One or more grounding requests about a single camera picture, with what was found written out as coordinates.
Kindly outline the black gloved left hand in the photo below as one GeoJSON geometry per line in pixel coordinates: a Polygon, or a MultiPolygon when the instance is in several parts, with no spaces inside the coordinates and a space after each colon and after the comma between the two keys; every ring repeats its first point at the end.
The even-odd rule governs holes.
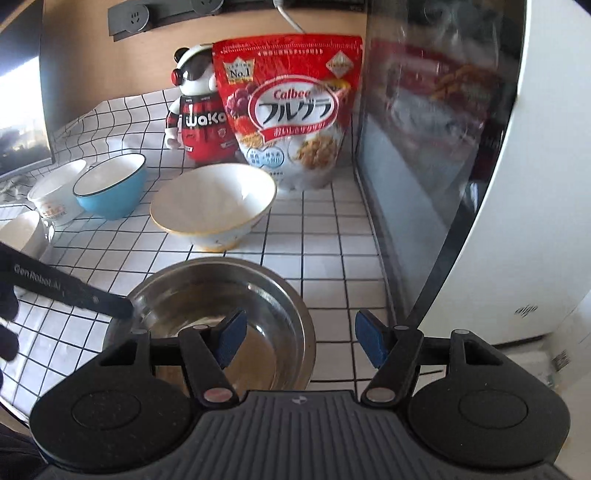
{"type": "MultiPolygon", "coordinates": [[[[1,283],[1,318],[6,321],[13,321],[18,315],[18,300],[14,294],[13,287],[1,283]]],[[[0,353],[5,361],[13,361],[18,354],[18,336],[8,327],[1,326],[0,353]]]]}

